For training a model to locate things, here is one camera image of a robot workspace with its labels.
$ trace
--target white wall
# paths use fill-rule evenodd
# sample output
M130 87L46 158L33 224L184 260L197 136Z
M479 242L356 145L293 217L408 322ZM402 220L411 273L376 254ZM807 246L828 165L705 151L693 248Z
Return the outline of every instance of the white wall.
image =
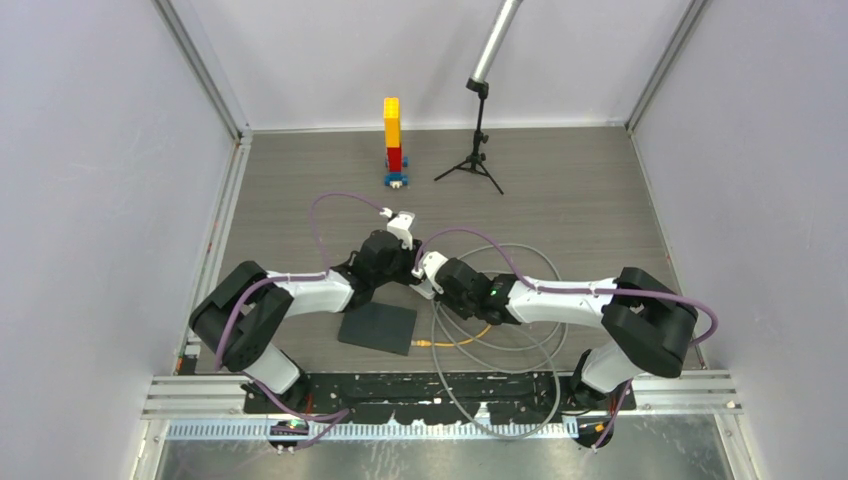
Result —
M848 4L713 2L637 141L765 478L844 478Z
M465 89L500 0L192 0L254 129L470 126ZM688 1L526 0L487 125L623 122Z
M0 471L127 478L232 141L153 2L3 2Z

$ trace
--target white bracket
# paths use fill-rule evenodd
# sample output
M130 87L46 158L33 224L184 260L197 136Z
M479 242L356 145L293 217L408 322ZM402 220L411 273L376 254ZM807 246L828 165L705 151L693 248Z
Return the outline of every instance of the white bracket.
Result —
M424 281L419 285L410 285L409 288L418 292L418 294L427 300L432 300L436 297L436 291L433 290L433 284L430 282L429 278L424 279Z
M443 293L444 289L436 282L436 273L438 273L439 269L447 261L448 259L439 252L427 252L419 262L419 265L416 265L415 269L412 270L412 275L415 278L426 277L430 281L430 284L433 285L433 290Z
M398 212L398 214L389 220L386 225L386 230L394 234L402 243L402 247L406 250L412 250L412 225L415 223L415 214L411 212Z

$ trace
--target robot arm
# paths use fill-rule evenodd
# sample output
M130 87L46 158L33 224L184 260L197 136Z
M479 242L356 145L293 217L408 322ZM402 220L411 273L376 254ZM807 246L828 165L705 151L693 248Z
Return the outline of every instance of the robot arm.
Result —
M596 289L618 288L671 293L637 268L625 268L616 278L584 283L527 278L531 288L516 275L489 279L461 260L427 252L414 273L429 279L435 299L462 318L475 316L492 325L563 322L607 330L612 340L584 352L570 380L575 400L585 406L603 400L621 383L643 372L678 377L697 321L697 312L688 305L592 294ZM538 291L539 287L589 293L546 293Z
M242 309L225 345L223 366L244 371L272 391L286 392L302 370L271 344L283 319L310 312L345 312L371 301L374 291L388 282L410 286L434 298L462 318L478 317L492 325L533 322L576 323L603 328L612 341L584 352L570 380L579 403L592 406L622 382L649 372L674 378L680 375L697 313L689 306L623 295L593 295L595 289L660 290L664 285L642 270L625 268L616 278L594 282L552 282L516 275L490 279L465 262L428 252L416 266L421 242L409 232L414 215L384 211L386 230L375 230L358 252L328 275L303 276L266 272L255 262L239 265L192 312L190 326L210 348L221 341L230 312L252 285L255 291ZM539 286L585 288L585 295L543 293Z
M394 214L388 209L381 215L389 218L386 230L372 232L358 252L352 252L345 263L330 269L326 276L281 274L265 271L253 261L243 262L195 308L190 327L209 348L218 348L239 297L256 283L266 283L241 309L227 338L222 365L231 372L247 373L277 394L286 392L303 371L271 344L284 319L359 308L388 282L413 288L426 285L411 273L421 245L409 233L415 216Z

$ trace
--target wood grain floor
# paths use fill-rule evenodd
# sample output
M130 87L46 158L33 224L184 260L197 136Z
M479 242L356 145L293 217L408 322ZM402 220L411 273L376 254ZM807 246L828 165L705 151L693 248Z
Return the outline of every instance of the wood grain floor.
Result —
M506 192L501 196L486 178L454 172L433 178L465 158L470 131L404 132L409 156L409 187L383 186L382 132L281 133L256 135L244 175L222 275L239 262L257 261L269 270L315 272L321 259L309 231L307 209L323 192L363 194L394 210L416 214L413 233L426 238L448 226L470 226L500 242L532 245L545 252L565 279L615 276L637 266L674 285L645 181L633 148L621 128L508 129L488 131L487 166ZM333 264L347 259L374 229L385 223L374 210L354 200L329 198L316 216ZM452 234L434 247L447 256L481 246L476 237ZM553 278L534 254L511 250L524 273ZM472 257L477 269L504 269L493 252ZM429 338L432 310L412 291L388 285L375 301L417 308L416 338ZM340 314L310 314L287 320L274 343L313 372L432 371L428 348L413 347L408 357L371 351L336 341ZM484 324L461 325L470 332ZM524 327L543 338L553 325ZM580 354L608 340L604 331L571 327L559 368L572 369ZM492 343L526 344L506 328L487 335ZM535 365L538 352L496 352L471 345L470 351L508 368ZM479 367L456 349L440 348L450 370ZM198 371L210 371L212 355L201 355ZM687 364L695 364L690 353Z

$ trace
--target black pad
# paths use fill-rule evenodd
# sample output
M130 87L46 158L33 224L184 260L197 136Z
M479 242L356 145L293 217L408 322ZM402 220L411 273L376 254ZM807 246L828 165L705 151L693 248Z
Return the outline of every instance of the black pad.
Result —
M345 313L339 328L338 340L342 343L409 355L412 331L418 312L408 308L367 303Z

